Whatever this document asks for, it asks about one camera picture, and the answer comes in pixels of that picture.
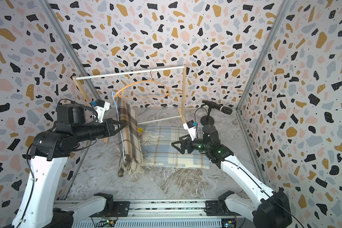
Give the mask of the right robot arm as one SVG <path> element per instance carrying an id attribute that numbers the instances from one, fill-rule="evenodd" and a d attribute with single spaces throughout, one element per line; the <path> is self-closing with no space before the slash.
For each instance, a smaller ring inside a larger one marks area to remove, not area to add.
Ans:
<path id="1" fill-rule="evenodd" d="M 188 134 L 171 145 L 181 154 L 198 151 L 206 155 L 248 195 L 248 199 L 233 192 L 221 195 L 218 199 L 221 213 L 235 212 L 252 221 L 257 228 L 287 228 L 292 224 L 293 216 L 287 195 L 283 191 L 272 190 L 254 176 L 232 150 L 220 142 L 215 126 L 204 126 L 202 138 Z"/>

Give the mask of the light blue wire hanger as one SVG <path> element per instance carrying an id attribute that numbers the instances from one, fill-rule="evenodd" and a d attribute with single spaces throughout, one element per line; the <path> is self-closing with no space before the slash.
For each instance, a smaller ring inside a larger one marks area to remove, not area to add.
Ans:
<path id="1" fill-rule="evenodd" d="M 120 124 L 120 115 L 119 115 L 119 111 L 118 111 L 118 105 L 116 102 L 116 98 L 115 98 L 115 91 L 112 91 L 112 99 L 115 105 L 115 109 L 116 109 L 116 115 L 117 115 L 117 121 L 118 121 L 118 129 L 120 130 L 120 137 L 121 137 L 121 146 L 122 146 L 122 157 L 123 157 L 123 161 L 125 162 L 125 151 L 124 151 L 124 138 L 123 138 L 123 134 L 122 134 L 122 130 L 121 128 L 121 124 Z"/>

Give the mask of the brown plaid fringed scarf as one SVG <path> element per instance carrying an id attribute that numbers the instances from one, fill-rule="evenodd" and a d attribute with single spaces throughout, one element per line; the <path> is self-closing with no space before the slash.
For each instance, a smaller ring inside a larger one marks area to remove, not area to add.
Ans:
<path id="1" fill-rule="evenodd" d="M 143 174 L 143 153 L 139 140 L 136 112 L 121 98 L 117 98 L 117 117 L 125 127 L 119 133 L 121 158 L 118 177 Z"/>

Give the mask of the wooden clothes hanger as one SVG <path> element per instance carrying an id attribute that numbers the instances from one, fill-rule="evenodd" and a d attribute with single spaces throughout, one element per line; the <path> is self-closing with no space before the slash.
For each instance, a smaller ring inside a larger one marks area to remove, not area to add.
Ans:
<path id="1" fill-rule="evenodd" d="M 115 91 L 115 98 L 170 98 L 171 91 L 169 87 L 161 81 L 157 81 L 154 77 L 155 73 L 157 73 L 155 70 L 146 72 L 146 74 L 149 74 L 146 80 L 143 78 L 134 79 L 132 83 L 126 84 Z"/>

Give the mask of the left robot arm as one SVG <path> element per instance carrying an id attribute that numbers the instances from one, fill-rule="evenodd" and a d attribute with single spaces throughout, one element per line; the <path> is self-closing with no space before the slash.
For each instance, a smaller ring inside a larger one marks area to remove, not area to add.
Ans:
<path id="1" fill-rule="evenodd" d="M 55 208 L 54 202 L 65 164 L 80 143 L 114 136 L 125 125 L 112 118 L 102 120 L 94 108 L 74 101 L 58 103 L 56 113 L 53 127 L 39 133 L 27 150 L 28 183 L 10 228 L 71 228 L 114 206 L 112 195 L 103 193 L 72 206 Z"/>

